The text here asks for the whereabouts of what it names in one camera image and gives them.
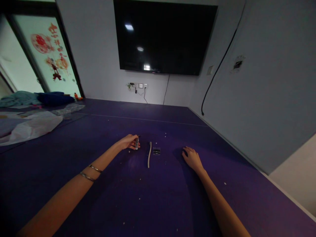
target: human arm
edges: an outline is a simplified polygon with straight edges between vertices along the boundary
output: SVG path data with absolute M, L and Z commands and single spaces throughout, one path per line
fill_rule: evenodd
M 207 192 L 222 235 L 224 237 L 250 237 L 250 234 L 244 225 L 241 223 L 233 209 L 226 202 L 222 194 L 208 176 L 206 170 L 203 168 L 198 153 L 187 146 L 183 149 L 188 154 L 186 155 L 184 151 L 182 152 L 184 160 L 199 176 Z
M 91 164 L 103 171 L 120 151 L 126 148 L 135 149 L 135 139 L 137 137 L 137 135 L 127 135 L 111 146 Z M 82 172 L 93 179 L 97 179 L 100 175 L 99 172 L 90 167 L 86 167 Z M 17 236 L 53 236 L 84 197 L 92 184 L 92 181 L 80 174 L 73 177 L 17 233 Z

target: white stick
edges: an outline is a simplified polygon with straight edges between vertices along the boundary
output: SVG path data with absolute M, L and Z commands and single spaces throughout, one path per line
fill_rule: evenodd
M 151 154 L 151 142 L 150 142 L 150 151 L 149 151 L 149 155 L 148 155 L 148 162 L 147 162 L 147 164 L 148 164 L 148 168 L 149 168 L 149 159 L 150 159 L 150 154 Z

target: forearm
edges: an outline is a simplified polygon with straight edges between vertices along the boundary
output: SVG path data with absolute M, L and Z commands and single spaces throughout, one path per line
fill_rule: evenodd
M 114 157 L 121 151 L 115 143 L 92 165 L 104 170 Z M 97 179 L 100 175 L 90 167 L 83 170 L 87 176 Z M 78 174 L 67 182 L 46 205 L 18 232 L 18 236 L 53 236 L 80 200 L 88 192 L 93 182 Z
M 199 169 L 197 175 L 200 177 L 207 192 L 223 236 L 250 237 L 248 231 L 212 182 L 207 172 L 204 169 Z

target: door frame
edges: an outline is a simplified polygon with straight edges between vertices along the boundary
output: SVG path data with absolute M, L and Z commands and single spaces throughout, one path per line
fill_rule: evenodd
M 68 58 L 70 61 L 70 65 L 72 67 L 75 80 L 77 82 L 79 92 L 81 96 L 84 98 L 84 92 L 81 87 L 79 74 L 77 71 L 77 67 L 75 61 L 73 59 L 73 54 L 69 45 L 68 36 L 65 31 L 65 26 L 63 20 L 61 18 L 61 14 L 56 2 L 34 2 L 34 1 L 12 1 L 12 3 L 5 9 L 5 17 L 9 22 L 15 36 L 17 37 L 27 59 L 32 66 L 38 82 L 41 84 L 44 92 L 49 92 L 49 88 L 45 82 L 45 79 L 39 69 L 33 54 L 31 53 L 31 49 L 27 44 L 27 41 L 18 26 L 16 20 L 14 19 L 13 15 L 29 15 L 29 16 L 48 16 L 48 17 L 55 17 L 58 23 L 59 31 L 62 36 L 62 39 L 65 44 L 66 51 L 68 53 Z

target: power socket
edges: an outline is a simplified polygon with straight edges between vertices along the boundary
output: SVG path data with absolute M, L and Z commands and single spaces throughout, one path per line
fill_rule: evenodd
M 136 83 L 136 82 L 132 82 L 132 83 L 133 83 L 132 87 L 134 87 L 136 89 L 138 89 L 138 88 L 140 88 L 140 89 L 144 89 L 144 88 L 148 89 L 148 84 Z

